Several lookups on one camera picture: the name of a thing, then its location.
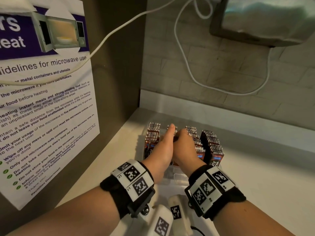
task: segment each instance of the poster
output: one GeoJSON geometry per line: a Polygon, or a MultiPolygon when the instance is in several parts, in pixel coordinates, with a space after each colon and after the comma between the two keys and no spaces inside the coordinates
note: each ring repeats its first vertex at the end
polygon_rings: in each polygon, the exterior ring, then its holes
{"type": "MultiPolygon", "coordinates": [[[[81,1],[30,2],[37,12],[0,14],[2,80],[45,79],[89,55],[81,1]]],[[[90,61],[53,83],[0,85],[0,192],[21,209],[99,133],[90,61]]]]}

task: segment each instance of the microwave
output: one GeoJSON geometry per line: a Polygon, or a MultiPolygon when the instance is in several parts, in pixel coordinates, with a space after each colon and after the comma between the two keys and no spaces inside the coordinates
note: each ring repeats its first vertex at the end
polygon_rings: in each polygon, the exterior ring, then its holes
{"type": "Polygon", "coordinates": [[[32,21],[42,52],[86,47],[84,25],[81,21],[49,17],[36,12],[32,13],[32,21]]]}

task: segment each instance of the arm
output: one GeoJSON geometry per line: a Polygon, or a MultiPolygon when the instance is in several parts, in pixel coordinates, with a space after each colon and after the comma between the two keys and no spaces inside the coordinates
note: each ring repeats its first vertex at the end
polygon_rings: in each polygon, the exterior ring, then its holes
{"type": "MultiPolygon", "coordinates": [[[[173,160],[190,177],[205,163],[198,158],[194,142],[186,129],[178,134],[178,141],[174,143],[173,160]]],[[[249,201],[228,203],[217,214],[213,223],[220,236],[294,236],[249,201]]]]}
{"type": "MultiPolygon", "coordinates": [[[[171,125],[151,155],[142,161],[151,172],[155,183],[161,181],[171,162],[174,131],[175,126],[171,125]]],[[[119,221],[119,212],[111,194],[96,187],[20,227],[10,235],[110,235],[119,221]]]]}

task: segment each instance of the person's right arm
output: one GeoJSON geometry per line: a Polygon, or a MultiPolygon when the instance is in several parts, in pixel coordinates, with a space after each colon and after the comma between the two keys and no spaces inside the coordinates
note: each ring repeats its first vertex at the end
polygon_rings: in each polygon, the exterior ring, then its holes
{"type": "MultiPolygon", "coordinates": [[[[198,158],[192,138],[186,129],[178,132],[174,142],[173,160],[190,175],[205,163],[198,158]]],[[[217,214],[213,223],[220,236],[294,236],[249,201],[230,202],[217,214]]]]}

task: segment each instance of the brick wall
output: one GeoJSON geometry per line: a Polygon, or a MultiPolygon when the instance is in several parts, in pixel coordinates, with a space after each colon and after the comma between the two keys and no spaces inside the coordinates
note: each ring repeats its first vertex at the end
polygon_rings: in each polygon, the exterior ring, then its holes
{"type": "MultiPolygon", "coordinates": [[[[147,9],[168,1],[148,0],[147,9]]],[[[173,31],[185,1],[147,15],[142,89],[315,130],[315,34],[302,45],[273,49],[270,80],[263,89],[247,96],[227,95],[195,84],[188,74],[173,31]]],[[[192,5],[177,25],[195,79],[238,92],[260,86],[269,48],[211,36],[209,26],[210,20],[200,19],[192,5]]]]}

